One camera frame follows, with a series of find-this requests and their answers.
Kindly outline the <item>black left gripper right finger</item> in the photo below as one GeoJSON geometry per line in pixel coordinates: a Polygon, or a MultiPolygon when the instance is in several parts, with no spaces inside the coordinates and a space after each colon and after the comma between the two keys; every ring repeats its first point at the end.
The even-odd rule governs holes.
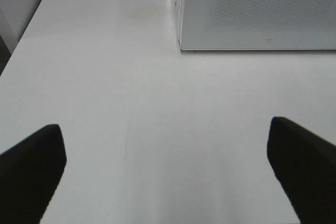
{"type": "Polygon", "coordinates": [[[335,145],[278,116],[267,158],[301,223],[335,223],[335,145]]]}

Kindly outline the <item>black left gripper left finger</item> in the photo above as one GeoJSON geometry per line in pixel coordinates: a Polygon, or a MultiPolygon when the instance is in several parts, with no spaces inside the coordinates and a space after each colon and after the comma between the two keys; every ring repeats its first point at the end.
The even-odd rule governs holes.
{"type": "Polygon", "coordinates": [[[1,223],[40,223],[67,162],[60,126],[49,124],[1,154],[1,223]]]}

